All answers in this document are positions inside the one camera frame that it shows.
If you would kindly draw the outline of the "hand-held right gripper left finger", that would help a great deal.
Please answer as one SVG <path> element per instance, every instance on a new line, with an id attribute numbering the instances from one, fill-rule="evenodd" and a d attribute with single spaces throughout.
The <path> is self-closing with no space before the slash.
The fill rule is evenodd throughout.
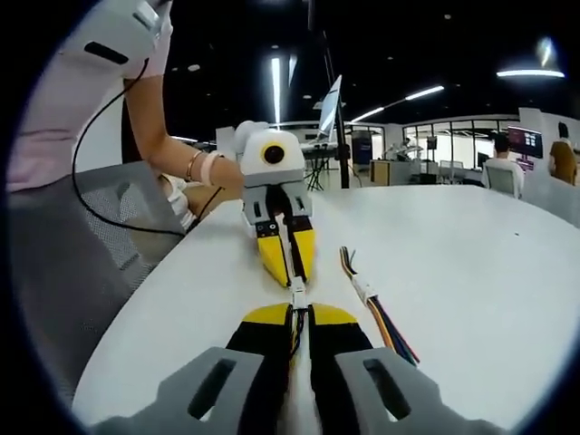
<path id="1" fill-rule="evenodd" d="M 159 384 L 156 400 L 100 434 L 275 434 L 289 383 L 293 307 L 248 313 L 226 347 L 211 347 Z"/>

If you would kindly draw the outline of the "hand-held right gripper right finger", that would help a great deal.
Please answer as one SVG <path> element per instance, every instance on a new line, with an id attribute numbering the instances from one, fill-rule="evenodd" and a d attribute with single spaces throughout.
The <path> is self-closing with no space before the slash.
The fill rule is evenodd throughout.
<path id="1" fill-rule="evenodd" d="M 447 406 L 438 384 L 387 347 L 375 348 L 343 309 L 310 304 L 310 383 L 324 434 L 500 434 Z"/>

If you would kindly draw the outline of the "person's left hand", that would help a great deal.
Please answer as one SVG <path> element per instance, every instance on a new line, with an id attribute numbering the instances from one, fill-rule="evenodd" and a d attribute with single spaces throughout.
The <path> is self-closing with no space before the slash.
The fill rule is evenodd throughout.
<path id="1" fill-rule="evenodd" d="M 224 189 L 225 198 L 242 198 L 244 176 L 236 162 L 225 157 L 216 158 L 211 167 L 210 180 L 214 186 Z"/>

